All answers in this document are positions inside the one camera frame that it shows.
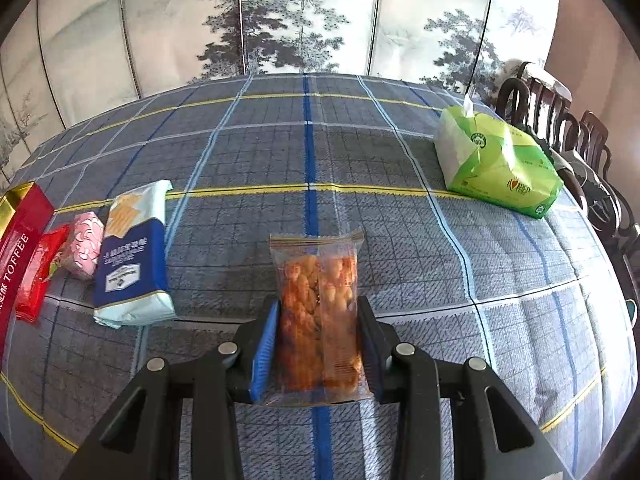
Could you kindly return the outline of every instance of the tablecloth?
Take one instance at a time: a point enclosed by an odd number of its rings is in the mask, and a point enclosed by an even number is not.
[[[111,110],[41,145],[12,184],[36,180],[57,212],[104,219],[109,199],[167,178],[168,275],[178,319],[112,330],[92,286],[58,273],[40,322],[12,320],[0,431],[34,480],[56,479],[151,357],[179,362],[229,340],[275,290],[272,233],[362,227],[360,293],[434,358],[482,356],[577,478],[597,459],[637,382],[620,287],[563,190],[534,220],[445,190],[433,146],[461,98],[399,81],[256,75],[192,85]],[[477,109],[492,113],[477,105]],[[247,479],[387,478],[397,407],[238,406]],[[442,403],[443,478],[453,475]],[[180,476],[188,478],[190,407]]]

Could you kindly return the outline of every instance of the metal screw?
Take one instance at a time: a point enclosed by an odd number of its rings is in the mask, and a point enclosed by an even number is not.
[[[227,341],[226,343],[222,343],[218,347],[218,352],[222,355],[233,355],[238,351],[238,345],[233,341]]]
[[[396,352],[404,356],[413,355],[415,354],[415,347],[411,343],[398,343]]]
[[[152,372],[159,372],[164,368],[164,359],[161,357],[154,357],[153,359],[149,359],[149,362],[146,364],[146,368],[151,370]]]
[[[475,370],[476,372],[486,370],[486,361],[481,357],[472,357],[471,359],[469,359],[469,368]]]

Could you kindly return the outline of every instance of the pink wrapped object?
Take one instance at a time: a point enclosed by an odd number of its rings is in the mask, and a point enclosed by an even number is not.
[[[90,280],[98,264],[103,235],[104,225],[93,211],[76,215],[60,265],[78,278]]]

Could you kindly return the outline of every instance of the brown wall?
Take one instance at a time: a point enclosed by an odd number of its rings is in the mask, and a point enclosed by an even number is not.
[[[571,112],[609,129],[609,181],[640,216],[640,60],[601,0],[560,0],[546,70],[572,93]]]

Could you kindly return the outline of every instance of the table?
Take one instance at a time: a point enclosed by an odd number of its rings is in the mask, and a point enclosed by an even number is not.
[[[272,233],[361,226],[360,293],[434,358],[487,359],[577,478],[599,456],[637,382],[620,287],[563,190],[545,219],[447,192],[432,138],[459,95],[335,74],[256,75],[165,92],[45,142],[12,182],[36,180],[52,226],[167,178],[178,319],[112,330],[92,286],[59,273],[36,326],[12,320],[0,431],[34,480],[56,479],[96,420],[153,356],[178,362],[229,340],[275,289]],[[478,105],[480,111],[491,110]],[[443,478],[452,478],[441,408]],[[388,476],[395,406],[238,406],[247,479]],[[185,406],[182,478],[188,478]]]

